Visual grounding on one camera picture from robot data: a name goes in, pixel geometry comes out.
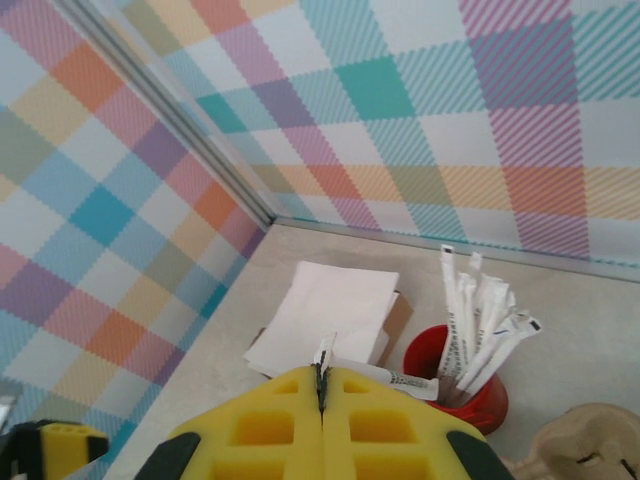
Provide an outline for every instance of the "square hole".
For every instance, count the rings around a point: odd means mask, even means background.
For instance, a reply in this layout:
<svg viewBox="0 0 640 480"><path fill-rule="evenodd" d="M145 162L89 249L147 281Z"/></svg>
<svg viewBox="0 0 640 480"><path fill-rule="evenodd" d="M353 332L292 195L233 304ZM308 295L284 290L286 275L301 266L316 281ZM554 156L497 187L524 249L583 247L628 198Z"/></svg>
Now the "square hole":
<svg viewBox="0 0 640 480"><path fill-rule="evenodd" d="M222 462L214 465L215 480L282 480L283 462Z"/></svg>
<svg viewBox="0 0 640 480"><path fill-rule="evenodd" d="M402 412L370 410L349 417L352 442L416 443L409 419Z"/></svg>
<svg viewBox="0 0 640 480"><path fill-rule="evenodd" d="M293 416L287 412L247 413L238 421L231 445L286 445L293 443L293 424Z"/></svg>
<svg viewBox="0 0 640 480"><path fill-rule="evenodd" d="M291 380L284 385L280 385L276 388L276 393L298 393L298 382Z"/></svg>
<svg viewBox="0 0 640 480"><path fill-rule="evenodd" d="M369 389L367 387L363 387L359 383L356 383L351 380L347 380L346 382L344 382L342 389L344 390L344 393L368 393L369 392Z"/></svg>
<svg viewBox="0 0 640 480"><path fill-rule="evenodd" d="M430 480L433 478L427 471L425 460L409 456L357 456L355 458L357 480Z"/></svg>

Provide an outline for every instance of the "yellow foam block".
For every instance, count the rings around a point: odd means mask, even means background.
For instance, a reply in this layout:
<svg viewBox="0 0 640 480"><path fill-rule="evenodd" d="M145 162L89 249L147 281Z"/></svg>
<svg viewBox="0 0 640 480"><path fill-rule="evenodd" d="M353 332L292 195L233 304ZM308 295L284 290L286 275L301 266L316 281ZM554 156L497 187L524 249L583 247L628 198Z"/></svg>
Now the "yellow foam block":
<svg viewBox="0 0 640 480"><path fill-rule="evenodd" d="M347 369L330 370L318 411L315 370L303 367L182 424L200 437L182 479L467 479L449 445L471 425Z"/></svg>
<svg viewBox="0 0 640 480"><path fill-rule="evenodd" d="M45 478L62 480L107 451L107 436L87 425L51 423L42 427L41 448ZM91 438L103 439L103 450L92 452Z"/></svg>

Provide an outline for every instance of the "red cup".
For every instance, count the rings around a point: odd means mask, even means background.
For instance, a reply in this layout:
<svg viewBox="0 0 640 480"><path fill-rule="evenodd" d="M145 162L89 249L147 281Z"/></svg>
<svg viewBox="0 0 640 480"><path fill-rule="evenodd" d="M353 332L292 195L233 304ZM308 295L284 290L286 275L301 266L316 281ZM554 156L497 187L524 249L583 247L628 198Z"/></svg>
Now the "red cup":
<svg viewBox="0 0 640 480"><path fill-rule="evenodd" d="M414 338L404 354L404 373L426 379L434 378L438 373L438 364L446 341L446 325L428 328ZM491 377L486 385L460 408L443 407L430 401L427 403L470 423L483 435L488 435L502 425L509 410L507 390L497 375Z"/></svg>

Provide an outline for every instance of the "pastel plaid wall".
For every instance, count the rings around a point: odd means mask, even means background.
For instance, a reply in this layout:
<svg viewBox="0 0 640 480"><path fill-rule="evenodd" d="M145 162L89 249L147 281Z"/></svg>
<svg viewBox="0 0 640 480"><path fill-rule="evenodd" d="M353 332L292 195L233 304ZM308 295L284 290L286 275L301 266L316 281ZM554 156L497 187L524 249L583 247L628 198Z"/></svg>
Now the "pastel plaid wall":
<svg viewBox="0 0 640 480"><path fill-rule="evenodd" d="M264 232L49 2L0 25L0 376L101 478Z"/></svg>
<svg viewBox="0 0 640 480"><path fill-rule="evenodd" d="M285 216L640 264L638 2L118 4Z"/></svg>

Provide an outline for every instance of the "countertop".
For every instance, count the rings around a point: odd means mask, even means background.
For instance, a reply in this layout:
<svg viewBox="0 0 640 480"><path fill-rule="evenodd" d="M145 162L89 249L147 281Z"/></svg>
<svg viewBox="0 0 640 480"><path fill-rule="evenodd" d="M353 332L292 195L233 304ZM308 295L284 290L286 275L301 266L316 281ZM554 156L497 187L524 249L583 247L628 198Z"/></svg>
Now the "countertop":
<svg viewBox="0 0 640 480"><path fill-rule="evenodd" d="M400 273L414 314L387 368L401 370L411 340L446 320L440 253L273 226L107 473L130 479L180 423L265 382L243 353L287 292L300 260ZM500 456L526 457L533 435L569 408L608 402L640 414L640 285L495 260L483 272L512 285L518 305L544 325L499 375L510 399L489 435Z"/></svg>

